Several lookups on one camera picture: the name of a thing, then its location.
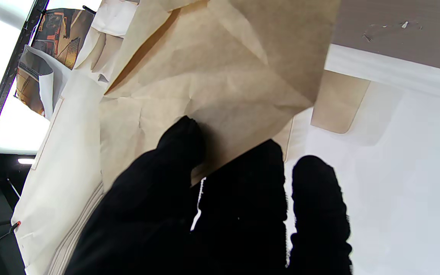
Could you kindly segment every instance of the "gloved hand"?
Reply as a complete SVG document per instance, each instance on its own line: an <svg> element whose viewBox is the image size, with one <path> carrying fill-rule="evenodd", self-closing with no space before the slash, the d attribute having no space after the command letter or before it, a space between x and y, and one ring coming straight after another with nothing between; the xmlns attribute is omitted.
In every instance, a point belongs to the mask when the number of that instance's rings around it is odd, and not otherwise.
<svg viewBox="0 0 440 275"><path fill-rule="evenodd" d="M298 233L286 269L281 148L266 141L208 176L201 218L190 233L200 188L190 188L191 171L204 155L198 125L183 117L116 179L84 227L66 274L349 274L349 223L331 167L312 156L295 166Z"/></svg>

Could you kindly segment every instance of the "brown paper bag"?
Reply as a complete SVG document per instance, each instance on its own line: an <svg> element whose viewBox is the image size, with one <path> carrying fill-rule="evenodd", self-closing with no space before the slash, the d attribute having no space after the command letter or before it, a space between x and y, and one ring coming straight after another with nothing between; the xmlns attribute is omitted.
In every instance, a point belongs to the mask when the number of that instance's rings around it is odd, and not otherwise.
<svg viewBox="0 0 440 275"><path fill-rule="evenodd" d="M103 182L188 115L207 158L192 183L316 100L339 0L142 0L100 103Z"/></svg>

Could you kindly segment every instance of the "crumpled paper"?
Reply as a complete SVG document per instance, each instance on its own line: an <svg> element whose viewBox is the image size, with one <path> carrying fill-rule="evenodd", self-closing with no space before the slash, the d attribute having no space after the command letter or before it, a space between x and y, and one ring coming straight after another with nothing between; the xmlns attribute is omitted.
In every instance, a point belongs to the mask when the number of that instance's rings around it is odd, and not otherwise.
<svg viewBox="0 0 440 275"><path fill-rule="evenodd" d="M142 0L100 103L116 177L183 115L202 127L192 183L275 136L316 100L339 0Z"/></svg>

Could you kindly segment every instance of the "fluorescent light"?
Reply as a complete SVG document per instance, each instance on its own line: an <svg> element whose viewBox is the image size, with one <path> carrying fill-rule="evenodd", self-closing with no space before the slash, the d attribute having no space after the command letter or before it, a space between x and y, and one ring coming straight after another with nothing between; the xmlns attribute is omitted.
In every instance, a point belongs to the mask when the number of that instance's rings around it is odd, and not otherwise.
<svg viewBox="0 0 440 275"><path fill-rule="evenodd" d="M21 164L34 164L35 159L18 159L18 162Z"/></svg>

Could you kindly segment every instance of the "poster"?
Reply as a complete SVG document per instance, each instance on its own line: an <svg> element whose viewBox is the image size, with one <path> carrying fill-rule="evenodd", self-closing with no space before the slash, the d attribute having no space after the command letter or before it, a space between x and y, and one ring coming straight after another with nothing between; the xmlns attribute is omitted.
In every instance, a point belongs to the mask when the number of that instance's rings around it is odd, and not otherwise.
<svg viewBox="0 0 440 275"><path fill-rule="evenodd" d="M52 9L42 17L35 33L32 47L58 60L70 70L74 68L94 15L77 9ZM39 76L28 68L39 64L20 61L17 74L17 97L31 110L44 115L44 103L40 99Z"/></svg>

